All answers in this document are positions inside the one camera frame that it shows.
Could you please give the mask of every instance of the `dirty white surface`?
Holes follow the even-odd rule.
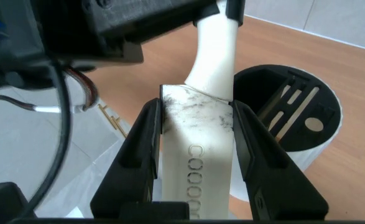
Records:
[[[191,218],[228,218],[233,109],[185,85],[163,85],[163,200]]]

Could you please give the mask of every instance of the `floor tile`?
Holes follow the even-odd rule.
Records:
[[[79,84],[72,78],[67,78],[70,98],[73,105],[80,105],[84,102],[84,92]],[[58,105],[57,94],[54,89],[44,91],[25,91],[16,92],[28,102],[37,105]],[[92,107],[84,113],[73,114],[72,141],[82,149],[87,155],[95,160],[107,148],[114,144],[120,136],[107,127],[107,124],[101,118],[103,116],[97,112],[97,106]],[[53,113],[41,113],[43,119],[47,119],[55,126],[60,126],[60,115]]]
[[[0,94],[21,100],[10,88],[0,90]],[[17,170],[16,162],[39,158],[53,148],[57,138],[53,126],[37,113],[0,101],[0,173]]]
[[[315,0],[305,30],[365,47],[365,0]]]
[[[90,202],[103,179],[93,164],[76,176],[65,188],[37,210],[38,217],[65,217],[78,207],[85,218],[91,218]]]
[[[24,159],[14,161],[11,166],[0,173],[0,182],[16,183],[27,199],[31,198],[43,181],[55,155],[55,147],[47,147],[43,152],[30,150],[31,153]],[[91,159],[72,144],[62,170],[49,192],[49,197],[56,195],[90,164]]]
[[[246,0],[244,13],[285,26],[303,29],[313,0]]]
[[[105,175],[114,161],[117,153],[120,150],[121,145],[123,144],[124,140],[120,140],[113,144],[108,150],[106,150],[99,158],[94,161],[94,165],[99,169],[99,171]]]

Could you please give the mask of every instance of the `white wire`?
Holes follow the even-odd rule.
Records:
[[[36,112],[43,113],[60,113],[60,108],[58,106],[34,106],[33,110]],[[70,108],[71,113],[81,113],[83,111],[83,105],[72,106]]]

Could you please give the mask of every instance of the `wooden floor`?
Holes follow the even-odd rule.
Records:
[[[132,124],[143,104],[159,97],[160,84],[181,84],[196,55],[196,29],[186,26],[144,45],[145,63],[99,69],[89,76],[102,99]],[[239,29],[236,71],[260,64],[302,68],[327,82],[343,105],[337,138],[305,171],[326,198],[328,219],[365,220],[365,50],[245,18]],[[239,218],[248,203],[230,200]]]

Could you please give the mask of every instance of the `black cable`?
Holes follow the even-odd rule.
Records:
[[[57,178],[59,171],[62,168],[65,156],[68,151],[70,141],[70,131],[72,125],[72,116],[70,114],[70,99],[66,82],[63,77],[63,71],[61,66],[57,63],[53,63],[53,84],[57,89],[59,104],[61,108],[61,130],[58,149],[55,158],[52,162],[51,168],[47,173],[47,176],[33,195],[29,203],[24,207],[23,211],[19,214],[18,218],[29,217],[34,209],[40,204],[47,192],[50,190],[54,180]]]
[[[19,100],[16,100],[14,98],[11,98],[9,96],[4,96],[4,95],[0,95],[0,100],[4,100],[8,103],[12,103],[13,105],[23,108],[25,110],[34,111],[35,105],[33,105],[31,103],[24,103],[24,102],[21,102]]]

